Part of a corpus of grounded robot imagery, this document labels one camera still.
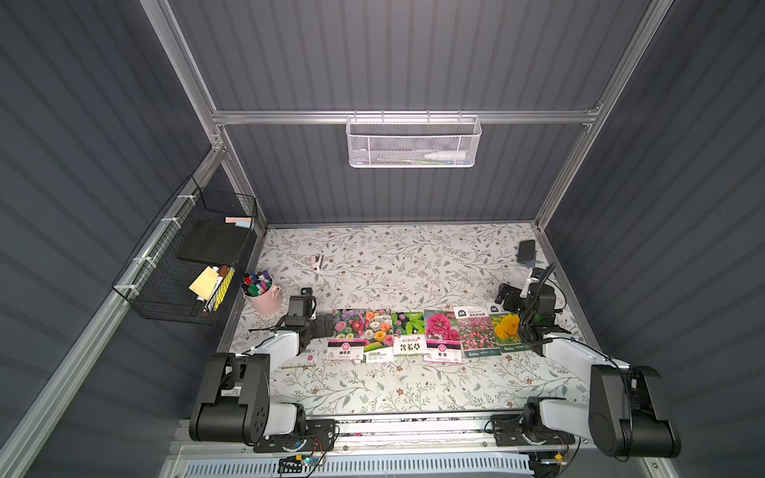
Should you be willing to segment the yellow sunflower seed packet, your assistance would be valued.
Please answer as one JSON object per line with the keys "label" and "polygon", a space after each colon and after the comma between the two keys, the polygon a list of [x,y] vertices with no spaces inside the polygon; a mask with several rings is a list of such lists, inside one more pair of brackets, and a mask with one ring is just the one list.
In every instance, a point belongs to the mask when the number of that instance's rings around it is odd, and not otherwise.
{"label": "yellow sunflower seed packet", "polygon": [[523,344],[520,339],[520,317],[517,313],[504,311],[496,304],[490,304],[488,311],[496,342],[502,354],[514,354],[530,350],[530,347]]}

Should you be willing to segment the chrysanthemum seed packet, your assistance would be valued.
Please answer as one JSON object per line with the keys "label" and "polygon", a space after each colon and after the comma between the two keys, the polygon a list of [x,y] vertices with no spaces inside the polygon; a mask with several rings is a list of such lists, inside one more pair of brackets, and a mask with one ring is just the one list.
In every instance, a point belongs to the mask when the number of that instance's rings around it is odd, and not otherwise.
{"label": "chrysanthemum seed packet", "polygon": [[333,314],[333,332],[328,340],[326,359],[331,362],[360,364],[364,360],[366,313],[344,309]]}

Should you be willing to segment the pink hollyhock seed packet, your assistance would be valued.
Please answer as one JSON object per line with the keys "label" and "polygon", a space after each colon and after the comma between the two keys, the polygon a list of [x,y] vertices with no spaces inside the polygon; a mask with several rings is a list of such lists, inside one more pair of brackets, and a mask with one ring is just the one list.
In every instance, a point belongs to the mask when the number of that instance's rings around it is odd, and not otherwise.
{"label": "pink hollyhock seed packet", "polygon": [[452,311],[425,310],[426,354],[429,364],[461,364],[462,343],[458,322]]}

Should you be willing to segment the green mimosa seed packet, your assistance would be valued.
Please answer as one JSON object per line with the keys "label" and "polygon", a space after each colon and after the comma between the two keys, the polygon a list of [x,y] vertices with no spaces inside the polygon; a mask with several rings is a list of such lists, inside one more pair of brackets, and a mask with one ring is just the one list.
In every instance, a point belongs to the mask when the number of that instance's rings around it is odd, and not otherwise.
{"label": "green mimosa seed packet", "polygon": [[395,312],[392,314],[392,324],[392,350],[395,356],[421,356],[426,353],[426,321],[423,312]]}

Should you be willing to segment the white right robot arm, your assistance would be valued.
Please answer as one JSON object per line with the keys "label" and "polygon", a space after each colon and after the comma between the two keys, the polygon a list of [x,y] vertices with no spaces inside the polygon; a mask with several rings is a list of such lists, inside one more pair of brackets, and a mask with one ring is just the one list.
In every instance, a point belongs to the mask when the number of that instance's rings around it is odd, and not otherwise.
{"label": "white right robot arm", "polygon": [[681,436],[661,375],[589,345],[556,322],[557,296],[548,280],[554,268],[533,268],[521,288],[502,284],[495,302],[519,317],[518,337],[534,354],[563,366],[587,384],[589,401],[529,398],[517,412],[519,433],[531,445],[573,437],[591,441],[605,455],[628,459],[676,458]]}

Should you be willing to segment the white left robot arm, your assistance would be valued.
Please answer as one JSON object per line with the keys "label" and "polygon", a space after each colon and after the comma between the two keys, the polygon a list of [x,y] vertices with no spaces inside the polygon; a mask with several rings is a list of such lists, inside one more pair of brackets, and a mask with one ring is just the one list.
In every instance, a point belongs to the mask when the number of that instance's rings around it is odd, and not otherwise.
{"label": "white left robot arm", "polygon": [[191,440],[257,447],[266,438],[309,437],[304,407],[275,402],[270,376],[304,353],[312,340],[332,335],[331,322],[318,316],[316,308],[313,290],[303,288],[290,297],[287,314],[260,345],[243,354],[216,353],[209,358],[189,418]]}

